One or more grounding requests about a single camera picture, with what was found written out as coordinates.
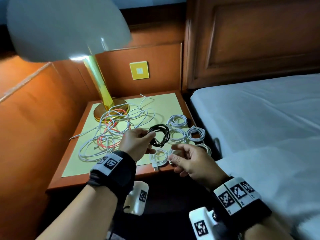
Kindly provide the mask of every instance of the hand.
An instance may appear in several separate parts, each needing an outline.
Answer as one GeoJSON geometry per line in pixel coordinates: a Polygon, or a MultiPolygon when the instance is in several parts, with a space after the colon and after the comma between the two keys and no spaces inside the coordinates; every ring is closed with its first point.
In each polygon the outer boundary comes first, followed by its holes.
{"type": "Polygon", "coordinates": [[[141,128],[128,130],[121,139],[119,150],[128,153],[137,162],[144,154],[156,153],[156,150],[150,145],[150,141],[155,136],[155,132],[148,133],[147,130],[141,128]]]}
{"type": "Polygon", "coordinates": [[[174,172],[179,173],[181,177],[189,175],[209,190],[222,185],[222,180],[228,177],[204,149],[190,144],[172,145],[171,148],[182,151],[183,157],[175,154],[168,157],[168,160],[177,165],[174,172]]]}

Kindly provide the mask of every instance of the headboard panel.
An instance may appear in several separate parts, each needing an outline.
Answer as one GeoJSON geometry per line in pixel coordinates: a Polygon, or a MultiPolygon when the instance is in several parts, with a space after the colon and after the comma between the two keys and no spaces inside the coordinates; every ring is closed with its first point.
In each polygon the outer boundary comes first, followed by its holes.
{"type": "Polygon", "coordinates": [[[320,0],[188,0],[183,89],[320,68],[320,0]]]}

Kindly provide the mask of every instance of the yellow wall plate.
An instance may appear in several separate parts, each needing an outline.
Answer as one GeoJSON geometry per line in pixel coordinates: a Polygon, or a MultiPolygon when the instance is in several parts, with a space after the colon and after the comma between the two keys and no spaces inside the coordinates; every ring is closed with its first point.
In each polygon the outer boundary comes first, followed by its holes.
{"type": "Polygon", "coordinates": [[[146,61],[130,63],[132,78],[134,80],[149,78],[148,63],[146,61]]]}

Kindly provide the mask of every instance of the person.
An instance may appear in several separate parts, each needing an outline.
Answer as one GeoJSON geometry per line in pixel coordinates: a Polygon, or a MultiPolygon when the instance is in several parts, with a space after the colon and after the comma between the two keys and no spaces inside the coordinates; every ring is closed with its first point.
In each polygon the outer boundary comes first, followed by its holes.
{"type": "MultiPolygon", "coordinates": [[[[127,131],[119,145],[119,150],[127,153],[137,162],[145,153],[154,154],[150,141],[155,132],[136,128],[127,131]]],[[[181,150],[186,157],[175,154],[169,160],[176,167],[175,173],[181,177],[189,175],[192,179],[213,190],[228,175],[200,147],[190,144],[172,145],[172,149],[181,150]]],[[[117,197],[105,186],[86,185],[70,205],[46,228],[37,240],[103,240],[117,206],[117,197]]],[[[292,240],[291,236],[271,215],[243,233],[245,240],[292,240]]]]}

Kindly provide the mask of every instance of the forearm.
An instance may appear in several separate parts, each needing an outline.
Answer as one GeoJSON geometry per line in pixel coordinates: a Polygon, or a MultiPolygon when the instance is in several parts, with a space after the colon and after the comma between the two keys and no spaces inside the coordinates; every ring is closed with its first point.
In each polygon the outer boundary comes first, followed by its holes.
{"type": "Polygon", "coordinates": [[[277,220],[270,216],[261,223],[254,225],[244,233],[245,240],[293,240],[280,226],[277,220]]]}
{"type": "Polygon", "coordinates": [[[103,240],[117,201],[107,187],[86,185],[37,240],[103,240]]]}

